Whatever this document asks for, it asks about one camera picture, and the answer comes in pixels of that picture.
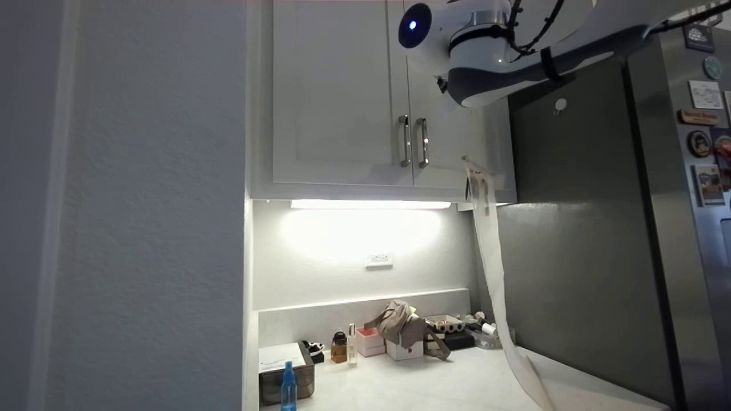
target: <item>jar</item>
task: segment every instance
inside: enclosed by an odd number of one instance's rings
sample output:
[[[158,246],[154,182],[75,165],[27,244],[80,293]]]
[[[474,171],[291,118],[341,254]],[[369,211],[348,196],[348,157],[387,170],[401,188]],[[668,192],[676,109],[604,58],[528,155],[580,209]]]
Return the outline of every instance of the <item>jar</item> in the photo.
[[[339,331],[333,337],[328,354],[332,354],[333,364],[344,364],[348,361],[348,337],[343,331]]]

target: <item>white wall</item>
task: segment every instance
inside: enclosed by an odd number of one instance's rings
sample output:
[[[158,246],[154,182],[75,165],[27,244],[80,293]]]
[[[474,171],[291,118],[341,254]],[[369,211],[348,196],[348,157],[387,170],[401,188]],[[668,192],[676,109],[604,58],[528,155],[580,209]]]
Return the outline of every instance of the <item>white wall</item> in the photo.
[[[468,222],[453,211],[291,211],[255,204],[255,308],[471,289]],[[366,269],[392,254],[392,269]]]
[[[83,0],[53,411],[235,411],[244,2]]]
[[[64,2],[0,2],[0,408],[27,404]]]

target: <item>light fixture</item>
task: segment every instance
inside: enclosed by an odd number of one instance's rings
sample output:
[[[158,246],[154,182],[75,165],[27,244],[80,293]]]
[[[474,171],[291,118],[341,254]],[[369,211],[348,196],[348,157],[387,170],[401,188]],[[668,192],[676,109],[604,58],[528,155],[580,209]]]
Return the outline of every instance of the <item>light fixture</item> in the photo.
[[[328,200],[295,200],[295,211],[445,211],[447,201],[328,201]]]

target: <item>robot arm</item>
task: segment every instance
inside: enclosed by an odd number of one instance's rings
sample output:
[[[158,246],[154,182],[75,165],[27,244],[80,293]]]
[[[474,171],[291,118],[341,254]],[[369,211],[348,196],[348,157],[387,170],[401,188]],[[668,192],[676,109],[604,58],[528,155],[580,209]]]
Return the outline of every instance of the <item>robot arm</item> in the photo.
[[[731,0],[669,23],[694,0],[431,0],[408,7],[397,42],[461,106],[485,106],[517,90],[642,47],[731,10]]]

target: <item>cabinet door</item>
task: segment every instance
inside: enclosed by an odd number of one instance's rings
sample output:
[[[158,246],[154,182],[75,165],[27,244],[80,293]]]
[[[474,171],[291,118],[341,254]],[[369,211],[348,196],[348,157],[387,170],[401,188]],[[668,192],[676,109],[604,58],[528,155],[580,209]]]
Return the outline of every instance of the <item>cabinet door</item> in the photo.
[[[273,0],[273,182],[412,182],[389,29],[389,0]]]
[[[440,93],[437,80],[419,69],[408,73],[408,93],[416,157],[414,182],[416,188],[460,196],[464,190],[461,155],[474,162],[485,161],[474,147],[481,132],[481,116]]]

